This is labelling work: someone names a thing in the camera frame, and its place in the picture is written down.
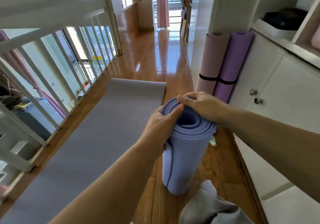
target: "person's right hand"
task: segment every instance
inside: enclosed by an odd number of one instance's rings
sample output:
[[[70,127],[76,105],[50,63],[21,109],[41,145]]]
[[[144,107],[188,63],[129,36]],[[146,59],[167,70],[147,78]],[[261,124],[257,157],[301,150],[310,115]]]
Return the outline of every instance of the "person's right hand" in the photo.
[[[179,95],[177,99],[179,103],[193,108],[202,117],[216,123],[222,123],[231,111],[229,105],[206,92],[189,92],[184,96]]]

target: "person's left hand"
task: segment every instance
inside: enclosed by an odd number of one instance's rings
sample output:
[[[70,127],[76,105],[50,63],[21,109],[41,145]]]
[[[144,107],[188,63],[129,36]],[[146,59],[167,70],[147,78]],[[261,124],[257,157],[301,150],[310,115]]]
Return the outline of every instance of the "person's left hand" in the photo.
[[[140,140],[156,151],[161,156],[165,150],[165,143],[172,133],[174,124],[183,112],[183,104],[178,105],[170,114],[163,116],[159,107],[150,117]]]

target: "wooden floor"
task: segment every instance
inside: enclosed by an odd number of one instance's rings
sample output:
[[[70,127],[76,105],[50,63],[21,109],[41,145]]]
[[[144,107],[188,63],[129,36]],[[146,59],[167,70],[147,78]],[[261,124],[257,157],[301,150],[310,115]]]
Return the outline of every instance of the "wooden floor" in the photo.
[[[90,92],[75,108],[36,160],[39,166],[23,176],[9,199],[0,206],[0,218],[14,204],[24,189],[38,175],[46,162],[61,147],[90,110],[102,97],[110,78],[166,82],[163,103],[192,91],[186,51],[179,32],[162,30],[141,32],[123,56],[118,56]],[[134,224],[176,224],[186,203],[196,194],[204,180],[211,180],[218,195],[240,206],[254,223],[262,223],[254,204],[248,181],[236,153],[232,134],[219,128],[217,146],[208,145],[190,189],[184,196],[172,195],[162,184],[162,157],[155,162],[151,176],[133,217]]]

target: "unrolled yoga mat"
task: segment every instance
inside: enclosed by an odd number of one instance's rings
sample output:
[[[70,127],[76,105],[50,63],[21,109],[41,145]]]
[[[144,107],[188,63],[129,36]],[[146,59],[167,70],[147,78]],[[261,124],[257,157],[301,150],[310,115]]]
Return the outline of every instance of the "unrolled yoga mat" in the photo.
[[[252,32],[231,33],[226,55],[224,56],[213,95],[221,101],[228,103],[232,89],[237,82],[238,74],[245,61],[251,42],[254,38]]]
[[[177,98],[173,98],[161,113],[168,115],[178,105]],[[184,108],[162,154],[162,182],[172,194],[186,193],[214,130],[215,123],[202,118],[190,107]]]
[[[48,223],[139,139],[164,91],[163,82],[112,79],[1,223]]]
[[[226,52],[230,33],[212,32],[205,37],[202,63],[196,92],[214,92],[216,79]]]

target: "drawer handle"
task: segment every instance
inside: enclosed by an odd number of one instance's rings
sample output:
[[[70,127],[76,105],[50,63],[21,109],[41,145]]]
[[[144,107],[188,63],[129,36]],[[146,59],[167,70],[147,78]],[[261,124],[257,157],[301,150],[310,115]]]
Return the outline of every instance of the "drawer handle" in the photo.
[[[257,94],[257,90],[254,89],[250,89],[249,94],[252,95],[256,95]]]
[[[254,103],[255,103],[255,104],[261,103],[261,99],[259,99],[258,97],[256,97],[256,98],[254,99]]]

